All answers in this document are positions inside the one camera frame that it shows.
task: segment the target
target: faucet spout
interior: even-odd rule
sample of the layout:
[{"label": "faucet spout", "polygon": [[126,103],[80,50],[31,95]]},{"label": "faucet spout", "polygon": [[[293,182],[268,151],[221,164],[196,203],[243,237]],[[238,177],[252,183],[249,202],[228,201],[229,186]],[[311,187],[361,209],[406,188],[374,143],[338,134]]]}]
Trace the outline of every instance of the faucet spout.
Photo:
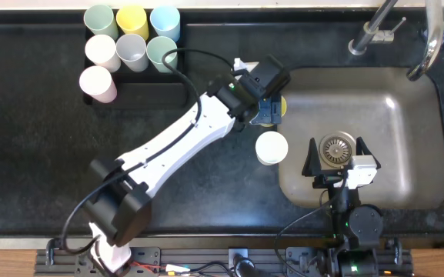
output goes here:
[{"label": "faucet spout", "polygon": [[410,81],[418,80],[429,70],[432,63],[436,60],[442,45],[444,28],[441,0],[425,0],[425,6],[429,35],[422,61],[417,66],[412,67],[406,74]]}]

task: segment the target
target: white wall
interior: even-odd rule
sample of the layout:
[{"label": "white wall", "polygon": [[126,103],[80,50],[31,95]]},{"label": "white wall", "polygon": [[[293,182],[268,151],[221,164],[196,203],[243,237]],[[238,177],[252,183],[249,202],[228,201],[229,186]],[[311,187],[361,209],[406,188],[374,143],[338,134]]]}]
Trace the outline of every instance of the white wall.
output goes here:
[{"label": "white wall", "polygon": [[[95,4],[118,8],[127,4],[145,8],[175,5],[179,8],[275,8],[275,7],[378,7],[383,0],[0,0],[0,9],[82,9]],[[424,6],[423,0],[399,0],[396,7]]]}]

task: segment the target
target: black countertop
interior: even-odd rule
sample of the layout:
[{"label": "black countertop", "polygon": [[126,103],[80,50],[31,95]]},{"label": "black countertop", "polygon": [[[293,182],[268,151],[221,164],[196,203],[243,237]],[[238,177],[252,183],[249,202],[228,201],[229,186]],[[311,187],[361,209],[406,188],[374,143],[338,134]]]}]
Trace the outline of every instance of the black countertop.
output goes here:
[{"label": "black countertop", "polygon": [[[384,28],[409,19],[391,45],[371,45],[364,56],[346,46],[372,11],[184,11],[185,46],[225,58],[258,61],[273,54],[308,67],[409,67],[420,61],[424,11],[394,11]],[[84,105],[82,12],[0,12],[0,235],[57,235],[72,208],[94,185],[78,185],[93,157],[140,146],[185,110],[97,110]],[[203,91],[225,65],[187,54],[189,78]],[[429,76],[439,88],[444,121],[444,50]],[[182,166],[153,200],[146,235],[166,233],[274,234],[311,211],[293,205],[278,185],[278,166],[255,157],[249,126],[203,149]],[[384,210],[385,235],[444,235],[444,204],[430,210]],[[72,234],[86,235],[84,215]],[[329,235],[324,213],[291,232]]]}]

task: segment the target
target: white cup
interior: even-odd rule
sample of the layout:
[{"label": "white cup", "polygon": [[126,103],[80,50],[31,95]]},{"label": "white cup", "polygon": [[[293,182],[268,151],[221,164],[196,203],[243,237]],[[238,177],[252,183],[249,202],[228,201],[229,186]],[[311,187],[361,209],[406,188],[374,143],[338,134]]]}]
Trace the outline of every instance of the white cup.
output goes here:
[{"label": "white cup", "polygon": [[127,34],[117,40],[117,56],[134,72],[142,72],[148,67],[146,42],[140,35]]},{"label": "white cup", "polygon": [[181,36],[181,14],[174,6],[154,8],[150,14],[150,22],[160,36],[171,38],[177,42]]},{"label": "white cup", "polygon": [[[162,63],[162,57],[166,52],[173,49],[177,49],[175,42],[170,38],[160,36],[153,38],[148,43],[148,46],[146,46],[146,55],[159,72],[172,73],[172,71]],[[173,68],[177,68],[177,52],[168,55],[165,61]]]},{"label": "white cup", "polygon": [[263,165],[274,165],[281,162],[289,152],[285,137],[274,131],[264,132],[255,142],[255,153]]},{"label": "white cup", "polygon": [[109,72],[116,72],[121,67],[121,60],[115,53],[114,39],[108,35],[92,36],[86,42],[85,55],[94,64]]},{"label": "white cup", "polygon": [[116,40],[119,36],[114,12],[106,5],[94,5],[83,15],[85,25],[96,35],[108,35]]},{"label": "white cup", "polygon": [[82,91],[102,103],[112,102],[117,89],[112,81],[111,72],[101,66],[90,66],[80,75]]}]

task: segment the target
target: blue cup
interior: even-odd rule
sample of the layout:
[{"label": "blue cup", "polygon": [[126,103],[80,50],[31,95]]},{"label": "blue cup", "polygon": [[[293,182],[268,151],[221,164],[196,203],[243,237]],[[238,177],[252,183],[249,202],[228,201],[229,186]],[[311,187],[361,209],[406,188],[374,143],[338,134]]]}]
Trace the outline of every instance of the blue cup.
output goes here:
[{"label": "blue cup", "polygon": [[154,8],[150,14],[150,22],[159,36],[177,42],[181,36],[181,14],[174,6]]}]

